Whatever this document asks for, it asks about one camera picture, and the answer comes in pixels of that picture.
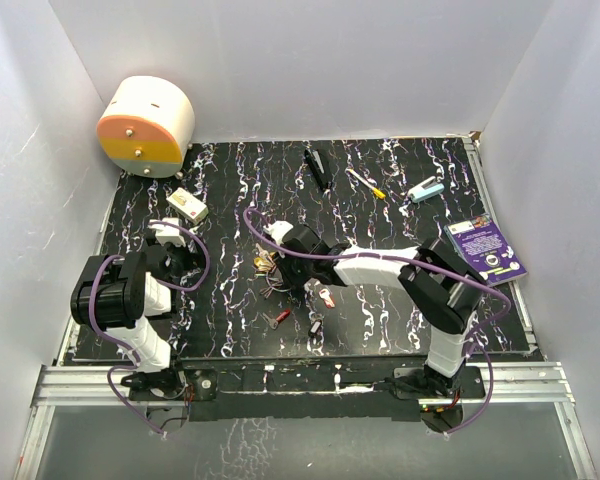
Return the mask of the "metal keyring with keys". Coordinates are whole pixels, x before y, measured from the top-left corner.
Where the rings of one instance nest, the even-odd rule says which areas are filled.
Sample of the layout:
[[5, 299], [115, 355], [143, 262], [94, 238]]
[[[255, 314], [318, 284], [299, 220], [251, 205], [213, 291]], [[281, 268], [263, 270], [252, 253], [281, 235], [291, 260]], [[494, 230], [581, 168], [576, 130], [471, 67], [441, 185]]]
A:
[[264, 249], [259, 243], [256, 244], [256, 255], [253, 260], [255, 276], [265, 281], [265, 286], [259, 291], [264, 298], [269, 298], [274, 292], [286, 293], [289, 291], [273, 255]]

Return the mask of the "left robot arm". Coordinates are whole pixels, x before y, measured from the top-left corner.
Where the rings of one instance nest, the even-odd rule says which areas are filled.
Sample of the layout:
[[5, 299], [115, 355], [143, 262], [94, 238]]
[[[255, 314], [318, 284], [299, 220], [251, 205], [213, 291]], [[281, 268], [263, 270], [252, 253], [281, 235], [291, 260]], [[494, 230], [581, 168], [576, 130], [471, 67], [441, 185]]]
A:
[[175, 282], [205, 267], [199, 246], [153, 234], [124, 257], [90, 256], [70, 297], [72, 318], [122, 348], [139, 372], [153, 374], [151, 385], [162, 397], [177, 398], [187, 376], [172, 365], [171, 346], [151, 322], [175, 313]]

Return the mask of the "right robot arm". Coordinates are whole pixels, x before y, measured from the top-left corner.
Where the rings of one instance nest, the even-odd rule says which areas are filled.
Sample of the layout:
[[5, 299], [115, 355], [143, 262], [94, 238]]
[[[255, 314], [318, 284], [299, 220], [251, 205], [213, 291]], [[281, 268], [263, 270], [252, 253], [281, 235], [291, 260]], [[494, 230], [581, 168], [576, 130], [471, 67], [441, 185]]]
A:
[[486, 281], [439, 239], [398, 250], [363, 249], [347, 243], [328, 245], [306, 225], [276, 221], [265, 227], [285, 249], [276, 265], [286, 286], [310, 280], [339, 287], [375, 285], [403, 289], [431, 325], [431, 344], [424, 371], [427, 388], [446, 397], [462, 382], [463, 336], [482, 297]]

